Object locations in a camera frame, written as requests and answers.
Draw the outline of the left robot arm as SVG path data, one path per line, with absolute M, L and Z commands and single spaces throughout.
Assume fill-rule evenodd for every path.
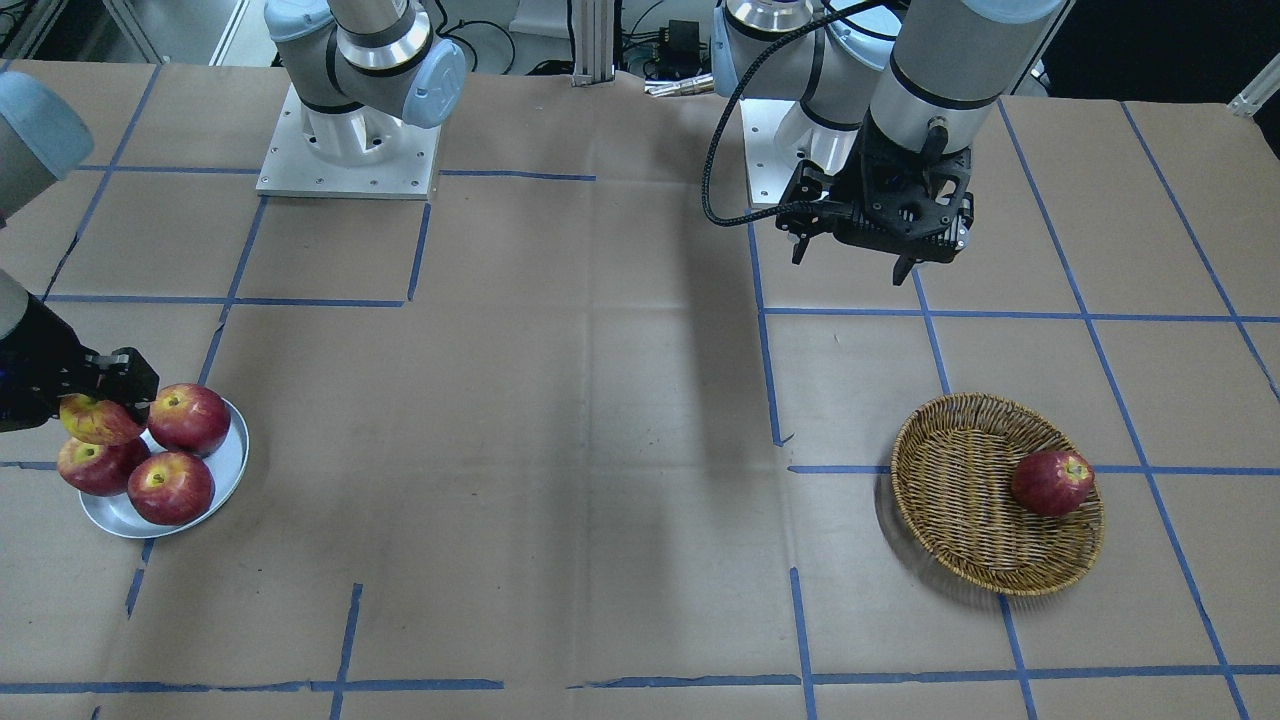
M 995 104 L 1025 79 L 1069 1 L 721 1 L 710 27 L 714 88 L 726 99 L 700 199 L 721 227 L 773 219 L 794 263 L 812 240 L 887 252 L 901 284 L 968 243 L 972 147 Z M 710 177 L 745 99 L 790 104 L 808 149 L 783 187 L 736 217 L 718 214 Z

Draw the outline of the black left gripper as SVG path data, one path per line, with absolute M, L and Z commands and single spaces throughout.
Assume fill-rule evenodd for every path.
M 948 152 L 948 141 L 946 127 L 927 127 L 923 149 L 905 149 L 867 120 L 835 177 L 801 160 L 776 206 L 776 228 L 792 242 L 791 263 L 799 265 L 823 233 L 899 256 L 895 287 L 922 263 L 951 263 L 966 247 L 974 208 L 972 150 Z

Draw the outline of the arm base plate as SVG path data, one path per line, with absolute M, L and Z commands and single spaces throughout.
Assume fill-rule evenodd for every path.
M 315 111 L 289 87 L 256 191 L 291 199 L 428 201 L 440 131 L 407 126 L 372 108 Z
M 750 209 L 778 204 L 803 160 L 828 176 L 844 168 L 858 128 L 836 129 L 818 122 L 799 101 L 748 99 L 740 102 Z

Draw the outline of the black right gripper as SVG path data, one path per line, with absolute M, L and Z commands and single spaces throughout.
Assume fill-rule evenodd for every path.
M 33 295 L 1 342 L 1 432 L 35 429 L 59 413 L 60 397 L 76 392 L 87 366 L 87 395 L 120 405 L 147 421 L 160 377 L 141 351 L 120 347 L 92 354 L 76 332 Z

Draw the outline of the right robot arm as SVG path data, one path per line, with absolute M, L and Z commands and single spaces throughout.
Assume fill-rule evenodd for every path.
M 264 20 L 291 78 L 257 190 L 265 196 L 392 199 L 421 191 L 435 132 L 468 73 L 417 1 L 269 1 Z M 92 151 L 77 111 L 40 79 L 3 73 L 3 219 L 64 179 Z M 101 354 L 36 295 L 3 277 L 3 429 L 52 420 L 74 395 L 111 401 L 127 436 L 159 392 L 137 348 Z

